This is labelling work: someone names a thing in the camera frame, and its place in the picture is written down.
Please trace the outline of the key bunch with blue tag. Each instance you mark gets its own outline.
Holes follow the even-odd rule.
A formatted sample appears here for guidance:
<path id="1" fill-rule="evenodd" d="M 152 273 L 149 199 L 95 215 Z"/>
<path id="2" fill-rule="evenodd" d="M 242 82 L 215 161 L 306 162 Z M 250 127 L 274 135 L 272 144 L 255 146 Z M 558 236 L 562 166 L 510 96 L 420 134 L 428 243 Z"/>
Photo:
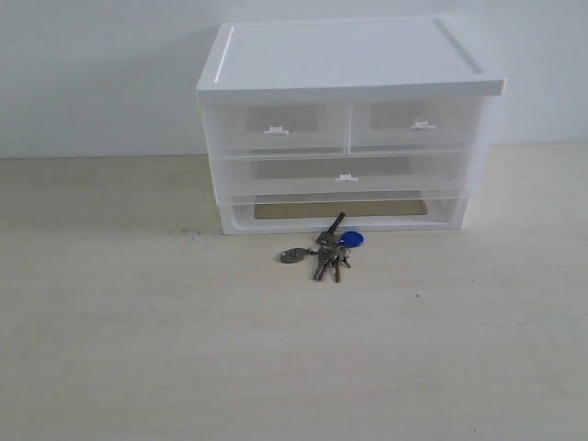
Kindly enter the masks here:
<path id="1" fill-rule="evenodd" d="M 363 245 L 365 241 L 363 234 L 357 231 L 337 232 L 345 217 L 344 212 L 338 214 L 330 227 L 319 234 L 315 241 L 315 248 L 289 248 L 279 255 L 278 262 L 290 265 L 299 263 L 309 256 L 315 256 L 317 265 L 312 279 L 314 281 L 323 281 L 327 271 L 332 270 L 334 282 L 340 283 L 342 281 L 341 267 L 351 267 L 349 263 L 351 250 Z"/>

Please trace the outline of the white plastic drawer cabinet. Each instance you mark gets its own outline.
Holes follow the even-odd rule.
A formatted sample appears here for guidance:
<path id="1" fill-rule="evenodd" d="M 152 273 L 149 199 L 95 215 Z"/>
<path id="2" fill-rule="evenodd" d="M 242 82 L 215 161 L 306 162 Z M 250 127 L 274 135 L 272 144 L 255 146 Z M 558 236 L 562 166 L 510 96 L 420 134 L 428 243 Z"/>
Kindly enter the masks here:
<path id="1" fill-rule="evenodd" d="M 339 153 L 213 156 L 288 159 L 477 152 L 463 188 L 238 197 L 219 200 L 227 234 L 318 232 L 340 213 L 360 231 L 458 230 L 481 177 L 493 111 L 505 75 L 448 18 L 392 17 L 225 23 L 213 42 L 196 94 L 204 106 L 347 106 L 347 145 Z M 350 153 L 355 105 L 480 98 L 478 137 L 468 148 Z"/>

